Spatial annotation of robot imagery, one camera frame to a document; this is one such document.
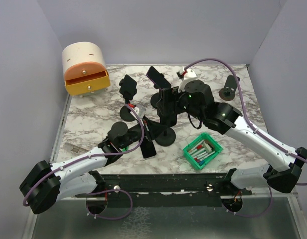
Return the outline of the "grey silver phone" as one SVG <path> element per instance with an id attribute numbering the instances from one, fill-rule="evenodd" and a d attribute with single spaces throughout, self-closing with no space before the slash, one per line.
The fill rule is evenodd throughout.
<path id="1" fill-rule="evenodd" d="M 140 148 L 144 159 L 154 157 L 157 155 L 154 143 L 151 141 L 147 141 L 146 139 L 144 139 Z"/>

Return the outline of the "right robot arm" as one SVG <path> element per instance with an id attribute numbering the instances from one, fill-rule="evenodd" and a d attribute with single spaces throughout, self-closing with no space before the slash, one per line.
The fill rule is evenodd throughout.
<path id="1" fill-rule="evenodd" d="M 215 101 L 211 88 L 201 80 L 188 82 L 182 91 L 168 86 L 159 89 L 157 109 L 160 116 L 175 119 L 182 112 L 199 120 L 210 130 L 233 138 L 257 153 L 267 164 L 248 169 L 231 169 L 223 181 L 223 190 L 229 195 L 247 187 L 270 186 L 290 193 L 302 172 L 307 150 L 281 143 L 252 123 L 229 103 Z"/>

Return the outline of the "black phone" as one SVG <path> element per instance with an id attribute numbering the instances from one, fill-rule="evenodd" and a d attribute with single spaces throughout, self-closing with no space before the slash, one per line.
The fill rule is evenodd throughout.
<path id="1" fill-rule="evenodd" d="M 157 114 L 161 124 L 168 127 L 176 125 L 177 114 L 175 113 L 175 102 L 175 95 L 172 93 L 172 88 L 163 88 L 160 90 L 157 102 Z"/>

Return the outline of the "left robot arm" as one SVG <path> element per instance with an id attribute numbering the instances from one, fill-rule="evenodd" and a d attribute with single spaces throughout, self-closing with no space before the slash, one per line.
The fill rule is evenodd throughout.
<path id="1" fill-rule="evenodd" d="M 174 141 L 175 132 L 170 127 L 149 119 L 142 119 L 131 128 L 116 122 L 107 137 L 88 152 L 60 163 L 36 163 L 19 187 L 23 205 L 40 214 L 66 197 L 89 193 L 99 196 L 104 184 L 96 169 L 113 164 L 138 148 L 144 158 L 155 156 L 153 142 L 167 147 Z"/>

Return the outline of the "wood base phone stand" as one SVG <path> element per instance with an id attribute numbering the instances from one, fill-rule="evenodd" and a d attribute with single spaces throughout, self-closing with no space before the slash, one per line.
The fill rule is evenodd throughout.
<path id="1" fill-rule="evenodd" d="M 229 75 L 226 79 L 224 87 L 219 90 L 219 96 L 225 101 L 232 101 L 235 98 L 237 83 L 233 75 Z"/>

